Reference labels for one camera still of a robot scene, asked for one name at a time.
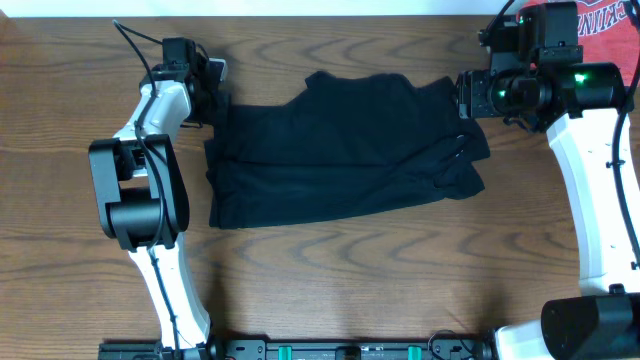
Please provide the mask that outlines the black t-shirt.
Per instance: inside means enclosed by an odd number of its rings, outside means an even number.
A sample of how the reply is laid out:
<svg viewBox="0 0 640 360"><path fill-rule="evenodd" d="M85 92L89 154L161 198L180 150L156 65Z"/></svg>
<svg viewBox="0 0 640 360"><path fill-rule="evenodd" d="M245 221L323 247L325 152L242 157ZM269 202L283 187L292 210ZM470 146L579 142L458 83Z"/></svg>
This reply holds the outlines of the black t-shirt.
<svg viewBox="0 0 640 360"><path fill-rule="evenodd" d="M463 200L489 145L458 115L454 83L310 75L276 106L233 105L205 144L220 229L304 224Z"/></svg>

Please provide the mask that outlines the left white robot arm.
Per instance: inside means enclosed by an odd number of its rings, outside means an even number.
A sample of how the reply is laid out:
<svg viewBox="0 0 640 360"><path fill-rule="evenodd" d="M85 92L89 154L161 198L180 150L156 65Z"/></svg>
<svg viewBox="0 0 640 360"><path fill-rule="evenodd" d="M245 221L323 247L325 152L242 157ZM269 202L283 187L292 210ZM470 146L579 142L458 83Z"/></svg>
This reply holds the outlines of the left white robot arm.
<svg viewBox="0 0 640 360"><path fill-rule="evenodd" d="M140 101L126 125L88 149L104 233L142 274L160 321L156 341L100 345L101 359L222 359L223 345L197 293L185 250L190 221L186 187L173 144L180 129L214 120L224 60L194 41L165 38L162 61L147 66Z"/></svg>

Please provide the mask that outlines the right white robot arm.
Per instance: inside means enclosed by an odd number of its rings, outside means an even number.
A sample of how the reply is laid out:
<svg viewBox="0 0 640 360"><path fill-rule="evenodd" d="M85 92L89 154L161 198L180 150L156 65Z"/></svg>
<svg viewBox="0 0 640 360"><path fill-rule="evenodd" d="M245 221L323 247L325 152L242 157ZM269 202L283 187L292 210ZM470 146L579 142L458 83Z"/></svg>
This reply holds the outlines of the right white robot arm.
<svg viewBox="0 0 640 360"><path fill-rule="evenodd" d="M639 185L630 148L635 83L586 62L573 2L502 9L478 34L485 70L457 80L464 119L501 118L547 137L579 251L580 295L494 330L486 359L629 359L639 354Z"/></svg>

